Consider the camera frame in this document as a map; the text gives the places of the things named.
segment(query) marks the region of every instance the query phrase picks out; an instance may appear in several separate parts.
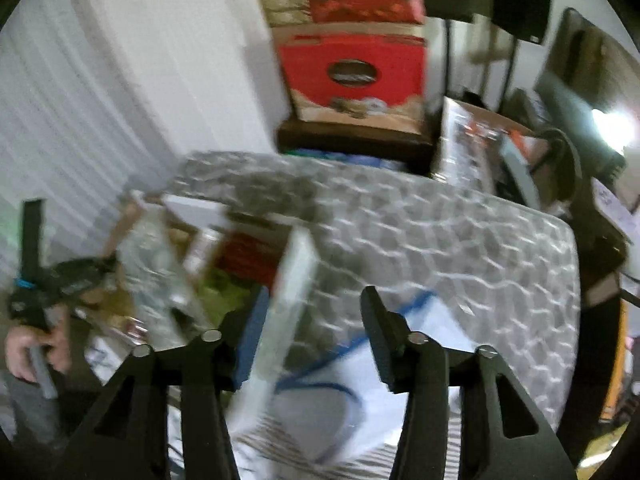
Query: silver bolt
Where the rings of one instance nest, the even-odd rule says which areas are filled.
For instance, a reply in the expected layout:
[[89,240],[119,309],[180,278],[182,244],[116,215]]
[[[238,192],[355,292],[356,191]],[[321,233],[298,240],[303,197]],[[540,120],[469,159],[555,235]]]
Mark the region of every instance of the silver bolt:
[[409,343],[413,343],[414,345],[424,345],[429,340],[422,332],[411,332],[407,336],[407,339]]
[[151,354],[151,346],[149,345],[138,345],[133,349],[133,357],[146,357]]
[[222,338],[220,330],[207,330],[202,336],[200,336],[205,343],[213,343],[214,341]]
[[487,359],[493,359],[498,355],[495,348],[489,345],[482,345],[478,348],[478,352],[482,357],[486,357]]

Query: person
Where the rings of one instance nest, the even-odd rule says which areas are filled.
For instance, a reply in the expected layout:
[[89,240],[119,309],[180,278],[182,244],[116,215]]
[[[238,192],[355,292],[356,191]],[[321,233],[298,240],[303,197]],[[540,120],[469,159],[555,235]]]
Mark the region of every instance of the person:
[[[3,373],[15,417],[12,441],[18,460],[30,478],[46,478],[62,455],[69,436],[97,398],[100,381],[84,360],[90,332],[88,323],[72,317],[69,309],[57,305],[58,323],[49,333],[14,325],[4,340]],[[57,399],[45,399],[36,383],[29,348],[46,348],[46,357]]]

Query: gray patterned tablecloth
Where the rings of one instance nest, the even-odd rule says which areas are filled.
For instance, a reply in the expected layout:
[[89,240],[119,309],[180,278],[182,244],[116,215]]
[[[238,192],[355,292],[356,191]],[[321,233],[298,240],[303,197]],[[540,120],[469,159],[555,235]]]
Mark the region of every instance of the gray patterned tablecloth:
[[196,154],[168,191],[309,222],[321,264],[287,368],[361,332],[365,285],[391,307],[435,290],[558,424],[580,297],[574,236],[562,221],[428,178],[294,156]]

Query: black stand pole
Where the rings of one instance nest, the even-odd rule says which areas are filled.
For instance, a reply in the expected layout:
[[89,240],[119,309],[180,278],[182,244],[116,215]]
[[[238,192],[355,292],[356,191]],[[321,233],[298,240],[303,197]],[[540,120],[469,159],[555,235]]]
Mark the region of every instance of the black stand pole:
[[451,70],[451,20],[444,20],[444,38],[445,38],[445,61],[444,61],[444,94],[442,97],[442,105],[444,106],[444,98],[449,96],[449,72]]
[[518,44],[519,40],[515,37],[511,37],[511,53],[509,54],[509,65],[507,67],[507,75],[504,77],[504,85],[502,86],[502,96],[500,97],[500,104],[498,105],[498,113],[502,113],[502,109],[504,108],[504,102],[507,99],[507,92],[509,91],[509,86],[511,85],[511,77],[513,76],[513,66],[516,61],[516,54],[518,52]]

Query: human hand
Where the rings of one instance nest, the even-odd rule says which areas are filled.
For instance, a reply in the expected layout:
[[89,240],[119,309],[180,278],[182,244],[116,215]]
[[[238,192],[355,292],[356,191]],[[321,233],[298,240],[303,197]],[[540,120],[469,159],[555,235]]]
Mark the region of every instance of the human hand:
[[29,348],[31,346],[49,346],[47,360],[60,373],[71,368],[71,350],[68,340],[68,313],[59,306],[60,320],[50,333],[31,326],[12,327],[4,340],[5,360],[8,370],[18,379],[30,383],[36,382],[35,371],[31,365]]

